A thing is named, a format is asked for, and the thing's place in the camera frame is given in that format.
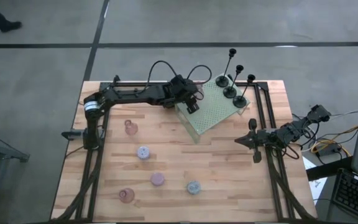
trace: black cable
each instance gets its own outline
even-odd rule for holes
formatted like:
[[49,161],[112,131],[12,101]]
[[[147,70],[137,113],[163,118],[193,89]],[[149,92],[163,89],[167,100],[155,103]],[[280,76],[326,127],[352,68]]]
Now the black cable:
[[354,136],[356,136],[356,134],[358,133],[358,129],[357,131],[353,134],[353,136],[351,138],[349,138],[348,140],[345,140],[345,141],[341,141],[341,142],[337,142],[336,144],[342,144],[342,143],[345,143],[345,142],[348,142],[350,140],[352,140],[354,138]]
[[[339,156],[341,157],[339,160],[342,160],[342,159],[343,159],[342,154],[341,154],[340,152],[335,152],[335,153],[338,153]],[[318,159],[322,164],[325,165],[325,163],[321,160],[320,156],[318,156],[317,154],[316,154],[316,156],[317,156],[317,159]]]
[[165,65],[168,65],[168,67],[171,69],[171,71],[173,72],[173,74],[175,76],[178,76],[178,74],[176,73],[175,69],[173,69],[173,67],[166,61],[164,60],[158,60],[156,62],[154,62],[154,64],[152,65],[152,67],[150,68],[150,71],[149,71],[149,77],[147,77],[147,83],[146,83],[146,86],[144,86],[143,90],[140,91],[140,92],[136,92],[136,93],[128,93],[128,94],[122,94],[120,93],[121,95],[124,95],[124,96],[128,96],[128,95],[136,95],[136,94],[141,94],[143,93],[144,91],[146,91],[147,87],[149,86],[149,83],[150,83],[150,78],[152,76],[152,72],[153,72],[153,69],[154,69],[154,66],[156,66],[156,64],[158,63],[164,63]]
[[[299,120],[301,120],[301,118],[298,116],[298,115],[296,115],[295,113],[292,113],[292,115],[294,116],[294,117],[296,117],[296,118],[298,118]],[[306,128],[308,128],[309,130],[312,130],[311,128],[309,128],[309,127],[305,127],[305,124],[303,125],[303,130],[304,129],[306,129]],[[303,146],[305,146],[305,144],[307,144],[308,142],[310,142],[310,140],[311,139],[313,139],[314,141],[317,141],[317,137],[316,137],[316,135],[317,135],[317,132],[318,132],[318,130],[319,130],[319,128],[320,128],[320,124],[319,123],[317,123],[317,130],[316,131],[312,131],[314,134],[313,134],[313,136],[307,136],[307,135],[305,135],[305,132],[303,131],[303,135],[306,137],[306,138],[308,138],[309,140],[307,141],[307,142],[305,142],[305,143],[303,143],[301,146],[303,147]]]
[[[300,145],[300,144],[297,144],[297,143],[290,143],[290,144],[294,144],[294,145],[297,145],[297,146],[299,146],[300,147],[300,151],[302,151],[302,149],[303,149],[303,147]],[[276,151],[272,151],[272,155],[273,155],[273,157],[276,157],[277,158],[277,151],[281,151],[281,156],[284,156],[284,155],[288,155],[287,154],[287,147],[285,147],[285,148],[283,148],[283,149],[281,149],[281,150],[279,150],[278,148],[276,149]]]
[[[358,113],[358,111],[353,111],[353,112],[350,112],[350,113],[346,113],[346,115],[348,114],[354,114],[354,113]],[[333,116],[340,116],[340,115],[344,115],[345,113],[341,113],[341,114],[332,114],[330,117],[333,117]]]
[[[100,134],[100,137],[101,137],[101,138],[103,138],[103,134],[104,134],[104,129],[102,129],[102,133]],[[65,159],[66,159],[69,155],[73,154],[74,152],[76,152],[76,151],[78,151],[78,150],[80,150],[80,149],[82,149],[82,148],[84,148],[84,146],[81,146],[81,147],[79,147],[78,149],[75,149],[74,151],[69,152],[69,153],[65,156]]]
[[199,98],[197,98],[197,96],[196,95],[194,95],[193,94],[193,96],[194,96],[194,98],[196,98],[196,100],[203,100],[204,99],[204,93],[202,93],[201,91],[197,91],[199,94],[201,94],[201,96],[202,96],[202,98],[201,99],[199,99]]
[[320,161],[320,163],[322,163],[323,165],[325,165],[325,163],[323,161],[321,161],[320,157],[317,156],[317,159]]
[[209,78],[208,78],[205,82],[202,82],[201,84],[208,83],[208,82],[211,80],[211,78],[212,78],[212,71],[211,71],[211,69],[210,69],[208,66],[206,66],[206,65],[197,65],[197,66],[195,66],[193,69],[191,69],[189,75],[187,76],[187,79],[190,78],[190,75],[194,72],[194,70],[196,70],[196,68],[200,68],[200,67],[206,68],[206,69],[208,69],[208,71],[209,71]]
[[74,151],[69,152],[69,153],[65,156],[65,159],[66,159],[69,155],[73,154],[74,152],[76,152],[76,151],[78,151],[78,150],[80,150],[80,149],[82,149],[82,148],[84,148],[84,146],[81,146],[81,147],[79,147],[78,149],[75,149]]
[[[278,147],[276,144],[269,143],[268,145],[273,146],[273,149],[276,151],[276,153],[278,151],[282,152],[282,156],[287,155],[289,158],[292,158],[292,159],[299,159],[300,158],[299,154],[289,144],[287,144],[286,142],[284,143],[285,147],[283,149]],[[295,154],[295,156],[289,155],[287,153],[287,148],[289,148]]]
[[349,133],[329,133],[329,134],[324,134],[324,135],[318,137],[317,139],[322,139],[322,138],[324,138],[325,136],[329,136],[329,135],[349,134]]
[[342,160],[342,159],[343,159],[343,157],[342,157],[341,152],[336,152],[336,153],[338,153],[338,154],[339,154],[339,156],[341,157],[341,159],[340,159],[340,160]]
[[[298,129],[298,130],[301,130],[301,132],[303,133],[303,135],[305,136],[305,133],[308,133],[308,136],[310,137],[310,139],[313,139],[315,136],[316,136],[316,133],[317,133],[317,131],[314,133],[314,135],[311,137],[310,136],[310,133],[305,129],[305,128],[301,128],[301,129]],[[286,147],[286,149],[284,150],[284,154],[286,154],[287,156],[289,156],[289,157],[291,157],[292,159],[299,159],[300,158],[300,156],[299,156],[299,154],[290,146],[290,144],[296,144],[296,143],[288,143],[287,142],[287,139],[286,139],[286,136],[287,136],[287,134],[289,134],[289,133],[291,133],[291,131],[288,131],[288,132],[286,132],[285,134],[284,134],[284,145],[285,145],[285,147]],[[304,144],[297,144],[297,145],[299,145],[301,148],[300,148],[300,151],[302,151],[302,149],[303,149],[303,146],[306,144],[306,143],[304,143]],[[296,155],[296,157],[293,157],[293,156],[291,156],[291,155],[289,155],[288,153],[287,153],[287,147]]]
[[307,140],[307,142],[303,143],[302,146],[305,146],[306,144],[308,144],[313,138],[316,137],[318,130],[320,129],[320,123],[317,123],[317,128],[316,131],[314,132],[313,136],[311,138],[309,138],[309,140]]

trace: wooden table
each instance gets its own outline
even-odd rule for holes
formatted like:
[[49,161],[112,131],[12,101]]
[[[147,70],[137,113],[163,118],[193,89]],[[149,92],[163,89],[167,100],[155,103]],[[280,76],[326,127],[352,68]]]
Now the wooden table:
[[[268,81],[268,87],[277,126],[292,121],[284,82]],[[80,100],[98,88],[99,82],[84,82]],[[261,94],[268,119],[262,91]],[[199,144],[194,144],[174,110],[143,103],[114,106],[106,133],[93,221],[277,221],[264,149],[261,149],[262,162],[254,164],[252,151],[233,141],[248,133],[250,118],[259,122],[254,91],[247,91],[246,95],[252,103],[242,116],[234,114],[219,123],[202,135]],[[136,135],[125,133],[126,119],[138,124]],[[85,127],[83,106],[78,105],[73,128]],[[82,140],[72,141],[67,153],[81,145]],[[150,148],[149,160],[137,158],[140,146]],[[65,160],[52,218],[62,214],[78,193],[85,155],[86,151],[80,150]],[[284,161],[292,192],[307,211],[316,216],[302,159],[285,156]],[[154,187],[150,183],[153,172],[164,174],[163,186]],[[201,183],[199,195],[187,193],[186,185],[191,180]],[[118,197],[118,192],[126,187],[135,191],[135,200],[129,204],[121,203]],[[280,197],[285,210],[282,193]]]

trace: wire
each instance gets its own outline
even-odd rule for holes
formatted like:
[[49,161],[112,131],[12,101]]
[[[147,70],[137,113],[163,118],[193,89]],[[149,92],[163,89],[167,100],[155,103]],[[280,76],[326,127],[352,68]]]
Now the wire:
[[149,86],[149,83],[150,83],[150,77],[152,76],[152,72],[153,72],[153,69],[154,69],[154,66],[156,66],[156,64],[158,63],[164,63],[165,65],[168,65],[168,67],[171,69],[171,71],[173,72],[173,74],[175,76],[178,76],[178,74],[176,73],[175,69],[173,69],[173,67],[166,61],[164,60],[158,60],[156,62],[154,62],[154,64],[152,65],[152,67],[150,68],[150,71],[149,71],[149,77],[147,77],[147,83],[146,83],[146,86],[144,86],[143,90],[140,91],[140,92],[136,92],[136,93],[128,93],[128,94],[122,94],[120,93],[121,95],[124,95],[124,96],[127,96],[127,95],[136,95],[136,94],[141,94],[143,93],[144,91],[146,91],[147,87]]
[[65,159],[66,159],[69,155],[73,154],[74,152],[76,152],[76,151],[78,151],[78,150],[80,150],[80,149],[82,149],[82,148],[84,148],[84,146],[81,146],[81,147],[79,147],[78,149],[75,149],[74,151],[69,152],[69,153],[65,156]]
[[319,156],[317,156],[317,159],[320,161],[320,163],[322,163],[323,165],[325,165],[325,163],[320,159]]
[[336,153],[338,153],[338,154],[339,154],[339,156],[341,157],[341,159],[340,159],[340,160],[342,160],[342,159],[343,159],[343,157],[342,157],[341,152],[336,152]]
[[[104,132],[104,129],[102,129],[102,133],[100,134],[100,137],[101,137],[101,138],[104,137],[104,133],[105,133],[105,132]],[[84,148],[84,146],[81,146],[81,147],[75,149],[74,151],[69,152],[69,153],[65,156],[65,159],[66,159],[69,155],[73,154],[74,152],[76,152],[76,151],[78,151],[78,150],[80,150],[80,149],[82,149],[82,148]]]
[[332,114],[331,117],[333,116],[344,116],[344,115],[348,115],[348,114],[354,114],[354,113],[358,113],[358,110],[353,110],[353,111],[349,111],[349,112],[346,112],[346,113],[341,113],[341,114]]
[[[298,154],[289,144],[287,144],[287,143],[284,143],[284,144],[285,144],[285,147],[284,147],[283,149],[281,149],[280,147],[278,147],[276,144],[272,144],[272,143],[269,144],[269,145],[273,146],[274,149],[275,149],[274,151],[272,151],[272,155],[273,155],[274,157],[277,157],[278,151],[281,151],[281,152],[282,152],[282,156],[287,155],[289,158],[292,158],[292,159],[299,159],[299,158],[300,158],[299,154]],[[289,154],[287,153],[287,147],[295,154],[295,156],[289,155]]]
[[193,69],[191,69],[189,75],[187,76],[187,79],[190,78],[190,75],[194,72],[194,70],[196,70],[196,68],[200,68],[200,67],[206,68],[206,69],[208,69],[208,71],[209,71],[209,78],[208,78],[205,82],[202,82],[201,84],[208,83],[208,82],[211,80],[211,78],[212,78],[212,71],[211,71],[211,69],[210,69],[208,66],[206,66],[206,65],[197,65],[197,66],[195,66]]
[[197,93],[201,94],[202,98],[198,98],[196,95],[193,94],[194,98],[196,98],[196,100],[203,100],[204,99],[204,93],[202,93],[201,91],[197,91]]
[[[300,118],[298,115],[296,115],[295,113],[292,113],[292,116],[296,117],[298,120],[301,120],[301,118]],[[318,123],[317,131],[314,131],[314,130],[313,130],[311,127],[309,127],[309,126],[307,126],[306,129],[309,129],[310,132],[313,133],[313,136],[312,136],[311,138],[314,140],[314,145],[315,145],[315,144],[317,143],[316,135],[317,135],[317,131],[318,131],[318,129],[319,129],[319,123]],[[305,144],[307,144],[307,142],[304,143],[303,145],[301,145],[301,152],[310,151],[310,150],[313,148],[313,146],[314,146],[314,145],[313,145],[312,147],[309,147],[308,149],[303,150],[303,146],[304,146]]]
[[[343,141],[343,142],[336,142],[336,141],[334,141],[336,138],[338,138],[338,137],[341,136],[342,134],[348,134],[348,133],[351,133],[351,132],[353,132],[353,131],[355,131],[355,130],[356,130],[356,132],[355,132],[355,133],[353,134],[353,136],[352,136],[351,138],[349,138],[348,140]],[[333,137],[332,139],[325,139],[324,136],[334,135],[334,134],[325,134],[325,135],[323,135],[323,136],[321,136],[321,137],[319,137],[319,138],[317,139],[318,143],[315,144],[315,145],[312,147],[311,152],[312,152],[312,153],[316,153],[316,152],[318,152],[318,151],[321,151],[321,150],[325,149],[327,146],[329,146],[330,144],[342,144],[342,143],[348,142],[348,141],[352,140],[352,139],[356,136],[357,133],[358,133],[358,126],[354,126],[354,127],[351,128],[351,129],[348,129],[348,130],[343,131],[343,132],[341,132],[341,133],[335,134],[336,136]],[[319,146],[320,144],[325,144],[325,146],[320,147],[320,148],[318,149],[317,146]],[[347,150],[344,149],[343,147],[342,147],[342,149],[343,149],[344,152],[347,154],[347,156],[351,156],[350,153],[349,153],[349,151],[347,151]]]
[[317,128],[316,128],[316,132],[313,134],[313,136],[311,138],[309,138],[309,140],[307,140],[307,142],[303,143],[302,146],[305,146],[306,144],[308,144],[312,139],[316,138],[316,135],[318,133],[318,130],[320,129],[320,123],[317,122]]
[[340,118],[341,116],[345,116],[345,115],[348,115],[348,114],[352,114],[352,113],[358,113],[358,110],[354,110],[354,111],[349,111],[347,113],[343,113],[343,114],[335,114],[335,115],[331,115],[331,116],[336,116],[335,118],[331,119],[331,120],[334,120],[336,118]]

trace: concrete floor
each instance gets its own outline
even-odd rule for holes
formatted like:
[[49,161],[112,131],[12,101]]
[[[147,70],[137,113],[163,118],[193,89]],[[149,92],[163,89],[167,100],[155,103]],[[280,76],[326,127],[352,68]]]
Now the concrete floor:
[[[92,43],[104,0],[0,0],[24,27],[0,33],[0,44]],[[111,0],[100,42],[358,41],[358,0]],[[156,60],[178,73],[206,64],[221,73],[227,48],[99,49],[90,80],[145,80]],[[237,48],[233,65],[259,80],[285,81],[298,115],[322,104],[333,114],[358,109],[358,47]],[[48,220],[90,49],[0,49],[0,137],[31,154],[11,161],[0,192],[0,223]],[[204,79],[206,74],[195,74]],[[163,66],[153,80],[168,80]],[[358,124],[358,114],[321,126],[320,134]],[[344,146],[353,151],[355,141]],[[305,154],[316,164],[312,155]],[[335,155],[327,162],[338,159]],[[322,198],[329,198],[333,179]],[[318,204],[321,218],[324,202]]]

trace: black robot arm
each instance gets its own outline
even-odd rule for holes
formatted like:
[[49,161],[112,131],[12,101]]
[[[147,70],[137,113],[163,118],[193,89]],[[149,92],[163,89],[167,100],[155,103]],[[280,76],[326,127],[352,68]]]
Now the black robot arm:
[[258,131],[256,131],[256,120],[251,119],[249,121],[249,133],[234,141],[253,149],[255,151],[254,162],[257,163],[261,160],[258,146],[273,146],[275,149],[284,149],[290,142],[299,140],[306,133],[306,128],[309,125],[322,121],[327,122],[330,115],[331,113],[323,106],[316,105],[312,107],[307,116],[299,121],[292,121],[275,130],[261,129]]
[[141,91],[137,89],[117,90],[114,86],[118,80],[119,77],[115,77],[115,82],[84,99],[87,123],[87,128],[83,133],[85,149],[97,149],[100,146],[98,121],[105,111],[108,111],[114,105],[148,103],[171,108],[176,103],[186,103],[189,113],[194,113],[199,109],[195,98],[195,93],[198,92],[196,84],[181,75],[175,75],[168,83],[148,86]]

